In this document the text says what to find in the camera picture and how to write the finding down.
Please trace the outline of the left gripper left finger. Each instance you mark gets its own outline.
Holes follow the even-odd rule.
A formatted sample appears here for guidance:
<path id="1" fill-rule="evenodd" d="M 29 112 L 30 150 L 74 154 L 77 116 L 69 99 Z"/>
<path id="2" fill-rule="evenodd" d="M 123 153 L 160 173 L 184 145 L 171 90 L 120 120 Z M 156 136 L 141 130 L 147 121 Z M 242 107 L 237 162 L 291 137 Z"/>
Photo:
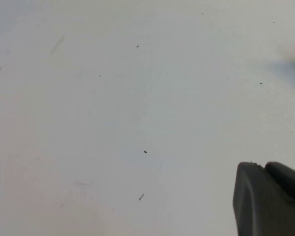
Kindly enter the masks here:
<path id="1" fill-rule="evenodd" d="M 240 236 L 295 236 L 295 202 L 256 163 L 238 164 L 233 209 Z"/>

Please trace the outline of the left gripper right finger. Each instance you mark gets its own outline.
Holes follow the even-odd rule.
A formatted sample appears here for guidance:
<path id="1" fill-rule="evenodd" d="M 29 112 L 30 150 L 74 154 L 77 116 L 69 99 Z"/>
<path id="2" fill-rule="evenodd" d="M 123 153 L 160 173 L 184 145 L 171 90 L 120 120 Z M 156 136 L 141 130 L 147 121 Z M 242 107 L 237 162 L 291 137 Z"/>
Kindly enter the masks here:
<path id="1" fill-rule="evenodd" d="M 268 162 L 265 170 L 295 202 L 295 170 L 280 162 Z"/>

